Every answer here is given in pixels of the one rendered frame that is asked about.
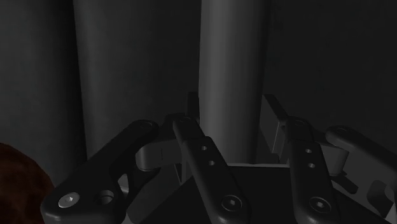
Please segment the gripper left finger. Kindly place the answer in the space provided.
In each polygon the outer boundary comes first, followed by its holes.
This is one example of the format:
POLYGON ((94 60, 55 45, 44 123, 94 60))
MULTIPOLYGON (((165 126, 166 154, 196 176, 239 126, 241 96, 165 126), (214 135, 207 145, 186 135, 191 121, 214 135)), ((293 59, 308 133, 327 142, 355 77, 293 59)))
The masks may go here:
POLYGON ((251 206, 198 123, 199 98, 136 120, 43 200, 45 224, 250 224, 251 206))

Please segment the dark reddish brown rounded thing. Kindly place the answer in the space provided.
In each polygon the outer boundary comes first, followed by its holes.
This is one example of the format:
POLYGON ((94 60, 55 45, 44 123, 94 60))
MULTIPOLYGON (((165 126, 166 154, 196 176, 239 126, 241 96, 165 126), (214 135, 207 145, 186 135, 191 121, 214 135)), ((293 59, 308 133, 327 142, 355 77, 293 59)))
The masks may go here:
POLYGON ((33 159, 0 143, 0 224, 45 224, 40 205, 53 189, 33 159))

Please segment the slim grey round column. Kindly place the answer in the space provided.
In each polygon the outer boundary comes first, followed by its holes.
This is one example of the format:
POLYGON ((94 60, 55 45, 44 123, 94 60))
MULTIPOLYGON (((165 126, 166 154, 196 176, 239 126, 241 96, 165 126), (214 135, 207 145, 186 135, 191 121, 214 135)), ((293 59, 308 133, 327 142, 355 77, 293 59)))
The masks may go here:
POLYGON ((271 0, 202 0, 200 126, 229 163, 256 161, 271 0))

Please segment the wide grey round column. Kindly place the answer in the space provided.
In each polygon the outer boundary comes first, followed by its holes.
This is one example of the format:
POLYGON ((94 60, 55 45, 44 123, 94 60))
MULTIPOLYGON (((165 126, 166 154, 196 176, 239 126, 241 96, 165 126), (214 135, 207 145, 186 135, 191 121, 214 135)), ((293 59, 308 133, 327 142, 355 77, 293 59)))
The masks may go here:
POLYGON ((74 0, 88 156, 198 89, 201 0, 74 0))

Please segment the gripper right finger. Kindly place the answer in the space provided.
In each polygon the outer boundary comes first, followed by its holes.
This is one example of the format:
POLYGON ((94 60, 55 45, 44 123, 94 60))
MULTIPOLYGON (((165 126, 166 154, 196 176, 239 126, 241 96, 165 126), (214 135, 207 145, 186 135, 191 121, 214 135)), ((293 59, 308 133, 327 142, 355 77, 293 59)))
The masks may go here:
POLYGON ((397 155, 350 127, 320 132, 270 94, 260 128, 289 166, 298 224, 397 224, 397 155))

